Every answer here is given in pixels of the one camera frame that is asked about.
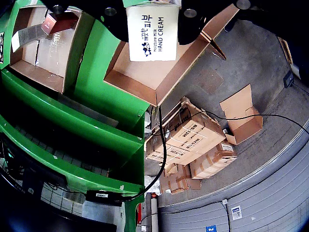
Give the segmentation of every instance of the blue sticker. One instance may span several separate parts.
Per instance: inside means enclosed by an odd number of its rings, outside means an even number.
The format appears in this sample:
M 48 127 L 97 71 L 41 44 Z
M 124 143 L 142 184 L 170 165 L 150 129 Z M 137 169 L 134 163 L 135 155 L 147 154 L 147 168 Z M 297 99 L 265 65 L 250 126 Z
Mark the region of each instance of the blue sticker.
M 217 226 L 213 225 L 206 227 L 206 232 L 217 232 Z

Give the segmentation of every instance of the open cardboard box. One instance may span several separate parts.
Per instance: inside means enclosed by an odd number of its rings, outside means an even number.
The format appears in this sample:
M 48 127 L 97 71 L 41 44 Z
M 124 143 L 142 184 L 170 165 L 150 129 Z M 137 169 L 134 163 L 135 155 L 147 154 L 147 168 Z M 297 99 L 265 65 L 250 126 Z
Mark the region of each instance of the open cardboard box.
M 232 4 L 204 27 L 214 39 L 234 17 L 238 9 Z M 209 45 L 201 35 L 191 44 L 178 45 L 175 61 L 133 62 L 128 43 L 120 42 L 106 72 L 104 82 L 154 106 L 160 105 Z
M 252 104 L 251 85 L 235 93 L 233 96 L 220 103 L 226 118 L 239 118 L 259 114 Z M 228 120 L 228 125 L 233 135 L 226 134 L 229 143 L 238 145 L 263 127 L 262 116 L 252 116 L 241 120 Z
M 33 41 L 13 53 L 10 67 L 52 90 L 63 93 L 75 83 L 84 48 L 94 18 L 85 12 L 71 9 L 79 20 L 75 28 L 53 34 L 51 39 Z M 41 24 L 47 14 L 45 6 L 20 8 L 13 35 L 20 29 Z

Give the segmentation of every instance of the green machine frame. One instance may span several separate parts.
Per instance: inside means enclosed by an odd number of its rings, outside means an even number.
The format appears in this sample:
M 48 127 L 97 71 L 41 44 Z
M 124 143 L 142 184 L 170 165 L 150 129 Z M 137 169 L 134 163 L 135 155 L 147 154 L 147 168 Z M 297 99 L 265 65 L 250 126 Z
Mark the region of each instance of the green machine frame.
M 138 2 L 140 0 L 124 0 L 124 5 Z M 30 3 L 30 0 L 17 0 L 12 10 L 0 18 L 0 33 L 4 32 L 0 85 L 58 126 L 114 151 L 124 165 L 117 173 L 105 177 L 55 159 L 17 131 L 1 115 L 0 132 L 43 165 L 65 175 L 71 189 L 81 192 L 105 190 L 128 196 L 139 193 L 144 189 L 144 114 L 149 104 L 103 82 L 119 40 L 96 20 L 86 44 L 75 88 L 65 93 L 86 107 L 117 120 L 119 124 L 113 128 L 63 105 L 22 81 L 8 68 L 11 37 L 18 10 Z M 126 232 L 135 231 L 136 206 L 143 200 L 143 196 L 140 196 L 125 202 Z

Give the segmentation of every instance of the gray floor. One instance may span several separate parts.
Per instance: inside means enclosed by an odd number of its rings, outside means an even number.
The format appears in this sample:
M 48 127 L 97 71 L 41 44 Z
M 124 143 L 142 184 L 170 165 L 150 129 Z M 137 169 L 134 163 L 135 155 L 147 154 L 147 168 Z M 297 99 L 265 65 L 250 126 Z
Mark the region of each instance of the gray floor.
M 229 33 L 221 32 L 216 42 L 227 61 L 206 51 L 162 104 L 163 114 L 187 96 L 197 107 L 224 116 L 219 102 L 250 83 L 253 104 L 260 113 L 277 113 L 305 123 L 309 97 L 294 87 L 283 90 L 282 78 L 289 68 L 275 35 L 250 22 L 238 21 Z M 298 130 L 283 119 L 265 117 L 263 130 L 235 147 L 239 155 L 235 162 L 203 180 L 201 190 L 161 195 L 159 206 L 193 199 L 239 180 L 279 152 Z M 146 160 L 145 174 L 156 175 L 157 164 Z

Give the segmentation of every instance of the black bracket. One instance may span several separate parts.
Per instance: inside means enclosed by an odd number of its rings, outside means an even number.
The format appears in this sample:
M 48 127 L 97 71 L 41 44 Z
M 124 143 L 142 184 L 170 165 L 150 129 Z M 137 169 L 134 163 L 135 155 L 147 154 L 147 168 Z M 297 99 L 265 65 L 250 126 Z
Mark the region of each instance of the black bracket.
M 68 6 L 75 6 L 99 20 L 115 37 L 128 42 L 126 9 L 122 0 L 42 0 L 42 2 L 56 14 L 64 12 Z M 178 18 L 179 44 L 192 43 L 206 23 L 232 2 L 232 0 L 182 0 Z

